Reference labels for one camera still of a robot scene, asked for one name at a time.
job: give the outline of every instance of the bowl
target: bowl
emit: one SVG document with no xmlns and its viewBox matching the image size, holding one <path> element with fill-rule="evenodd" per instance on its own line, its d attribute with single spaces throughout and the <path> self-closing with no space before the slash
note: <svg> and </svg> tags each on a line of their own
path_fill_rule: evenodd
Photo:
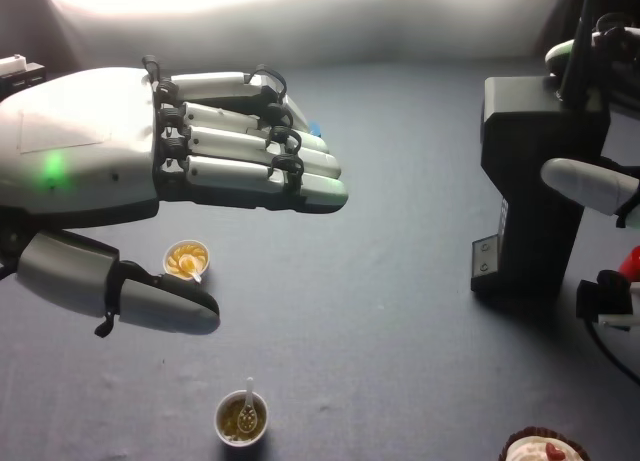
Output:
<svg viewBox="0 0 640 461">
<path fill-rule="evenodd" d="M 193 276 L 182 276 L 180 274 L 172 273 L 171 271 L 169 271 L 169 266 L 167 265 L 167 262 L 169 260 L 169 256 L 171 256 L 171 253 L 173 253 L 176 249 L 182 246 L 186 246 L 187 244 L 191 244 L 193 246 L 198 246 L 199 248 L 202 248 L 205 254 L 207 255 L 207 262 L 203 266 L 202 270 L 198 271 L 198 274 L 200 275 L 200 277 L 204 278 L 207 272 L 207 269 L 209 269 L 209 261 L 211 260 L 211 256 L 209 255 L 209 248 L 207 248 L 200 241 L 195 241 L 193 239 L 185 239 L 183 241 L 179 241 L 175 243 L 173 246 L 171 246 L 169 249 L 167 249 L 167 251 L 164 253 L 164 257 L 162 258 L 162 266 L 164 267 L 164 272 L 167 274 L 170 274 L 171 276 L 175 276 L 176 278 L 186 279 L 187 281 L 193 280 Z"/>
<path fill-rule="evenodd" d="M 262 437 L 264 433 L 267 431 L 267 427 L 269 425 L 269 408 L 267 407 L 267 403 L 258 393 L 253 393 L 253 405 L 258 412 L 258 416 L 260 416 L 260 412 L 264 413 L 264 425 L 260 427 L 260 420 L 258 420 L 258 427 L 255 432 L 250 433 L 250 439 L 243 441 L 235 441 L 229 438 L 229 436 L 224 433 L 224 415 L 226 414 L 229 406 L 236 401 L 241 401 L 244 405 L 244 398 L 246 396 L 246 391 L 243 389 L 241 391 L 234 391 L 233 393 L 228 394 L 220 401 L 220 404 L 216 408 L 215 415 L 215 428 L 216 434 L 228 446 L 232 446 L 234 448 L 246 448 L 247 446 L 253 446 L 256 444 Z"/>
</svg>

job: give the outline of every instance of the antenna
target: antenna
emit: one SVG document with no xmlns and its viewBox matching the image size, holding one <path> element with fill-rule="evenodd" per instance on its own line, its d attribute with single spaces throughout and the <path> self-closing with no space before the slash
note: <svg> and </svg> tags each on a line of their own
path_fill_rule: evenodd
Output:
<svg viewBox="0 0 640 461">
<path fill-rule="evenodd" d="M 580 108 L 587 100 L 589 69 L 591 66 L 591 25 L 593 0 L 584 0 L 578 29 L 573 40 L 569 63 L 562 78 L 558 98 L 572 109 Z"/>
</svg>

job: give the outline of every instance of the gray tablecloth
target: gray tablecloth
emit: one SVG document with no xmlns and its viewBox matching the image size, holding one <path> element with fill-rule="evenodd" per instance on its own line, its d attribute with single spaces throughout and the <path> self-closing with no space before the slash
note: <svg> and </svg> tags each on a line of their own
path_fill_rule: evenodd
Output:
<svg viewBox="0 0 640 461">
<path fill-rule="evenodd" d="M 326 216 L 163 203 L 159 215 L 83 230 L 159 272 L 165 249 L 211 250 L 222 326 L 206 337 L 95 320 L 0 283 L 3 461 L 461 461 L 497 458 L 543 425 L 593 460 L 637 460 L 640 391 L 573 315 L 582 278 L 640 239 L 586 213 L 552 315 L 474 299 L 471 242 L 497 230 L 479 165 L 488 76 L 539 65 L 380 65 L 285 73 L 323 130 L 351 198 Z M 605 154 L 640 164 L 636 121 L 614 115 Z M 635 333 L 605 339 L 640 370 Z M 265 442 L 225 449 L 213 412 L 253 376 Z"/>
</svg>

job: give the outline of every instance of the white plug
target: white plug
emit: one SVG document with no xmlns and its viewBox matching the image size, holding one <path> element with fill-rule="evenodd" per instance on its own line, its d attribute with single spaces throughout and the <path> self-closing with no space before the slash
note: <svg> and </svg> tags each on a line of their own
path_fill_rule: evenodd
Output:
<svg viewBox="0 0 640 461">
<path fill-rule="evenodd" d="M 26 71 L 27 60 L 24 56 L 16 54 L 8 58 L 0 59 L 0 76 L 6 76 L 7 74 L 17 73 L 19 71 Z"/>
</svg>

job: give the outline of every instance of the cupcake wrapper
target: cupcake wrapper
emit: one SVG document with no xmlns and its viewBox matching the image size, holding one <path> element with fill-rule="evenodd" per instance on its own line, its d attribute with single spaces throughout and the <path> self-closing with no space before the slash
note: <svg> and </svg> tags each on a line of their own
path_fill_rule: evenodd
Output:
<svg viewBox="0 0 640 461">
<path fill-rule="evenodd" d="M 537 428 L 534 426 L 529 426 L 528 428 L 524 428 L 522 431 L 518 431 L 517 433 L 512 434 L 507 440 L 507 443 L 504 445 L 504 448 L 502 448 L 502 453 L 500 454 L 498 461 L 506 461 L 507 451 L 509 450 L 509 447 L 519 439 L 527 438 L 529 436 L 540 436 L 541 438 L 558 439 L 564 443 L 567 443 L 569 446 L 575 449 L 576 452 L 583 459 L 583 461 L 591 461 L 589 459 L 589 455 L 586 453 L 584 448 L 580 446 L 578 443 L 576 443 L 575 441 L 571 441 L 570 439 L 567 439 L 565 436 L 551 429 Z"/>
</svg>

